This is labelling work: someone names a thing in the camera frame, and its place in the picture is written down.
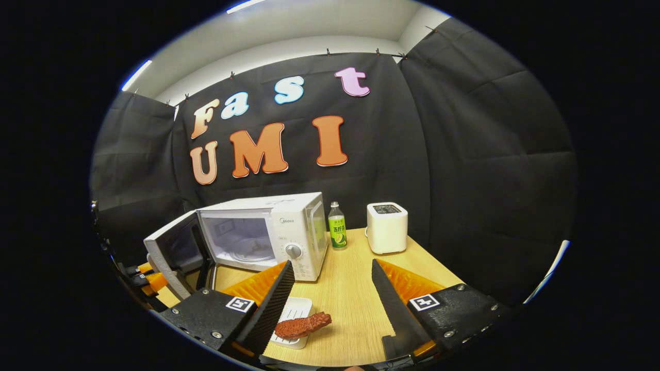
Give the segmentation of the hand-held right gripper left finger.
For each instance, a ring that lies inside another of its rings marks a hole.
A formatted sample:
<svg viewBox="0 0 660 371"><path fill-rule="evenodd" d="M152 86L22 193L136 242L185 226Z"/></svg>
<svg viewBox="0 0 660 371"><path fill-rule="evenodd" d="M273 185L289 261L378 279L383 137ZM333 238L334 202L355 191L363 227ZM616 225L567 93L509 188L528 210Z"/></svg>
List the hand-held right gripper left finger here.
<svg viewBox="0 0 660 371"><path fill-rule="evenodd" d="M291 261L274 272L259 305L238 294L202 289L160 312L159 319L203 348L256 359L265 351L295 283Z"/></svg>

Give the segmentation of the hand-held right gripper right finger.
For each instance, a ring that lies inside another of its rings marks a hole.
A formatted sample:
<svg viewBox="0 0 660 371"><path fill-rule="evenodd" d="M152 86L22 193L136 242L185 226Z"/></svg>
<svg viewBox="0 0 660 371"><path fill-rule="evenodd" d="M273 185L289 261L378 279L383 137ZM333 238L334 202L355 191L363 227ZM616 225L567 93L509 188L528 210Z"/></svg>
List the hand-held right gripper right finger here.
<svg viewBox="0 0 660 371"><path fill-rule="evenodd" d="M446 356L471 344L510 315L510 308L464 283L445 287L382 259L373 285L394 335L382 338L389 360Z"/></svg>

